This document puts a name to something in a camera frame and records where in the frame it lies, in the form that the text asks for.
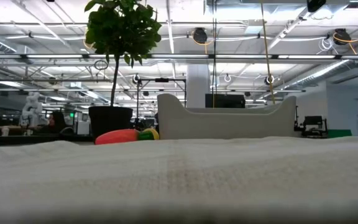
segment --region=person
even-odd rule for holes
[[[54,111],[49,115],[48,125],[41,127],[37,133],[39,134],[59,134],[66,128],[65,117],[62,112]]]

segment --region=hanging rope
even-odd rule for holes
[[[265,54],[266,54],[266,61],[267,61],[267,74],[268,74],[268,82],[270,88],[270,94],[272,95],[273,104],[276,104],[274,93],[273,93],[273,78],[272,74],[270,73],[270,64],[269,64],[269,53],[267,51],[267,39],[266,39],[266,26],[265,26],[265,15],[264,15],[264,4],[262,0],[260,0],[260,8],[262,9],[262,24],[264,27],[264,41],[265,41]]]

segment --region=white robot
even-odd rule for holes
[[[42,113],[42,103],[38,102],[40,93],[30,92],[25,99],[26,104],[22,110],[20,125],[24,127],[36,127],[40,123],[40,115]]]

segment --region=desk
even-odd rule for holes
[[[91,136],[62,136],[62,135],[45,135],[45,136],[0,136],[0,146],[18,146],[27,144],[37,144],[51,141],[70,141],[70,142],[87,142],[93,143]]]

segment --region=white pillar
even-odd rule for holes
[[[187,65],[188,108],[205,108],[205,94],[210,93],[211,84],[208,65]]]

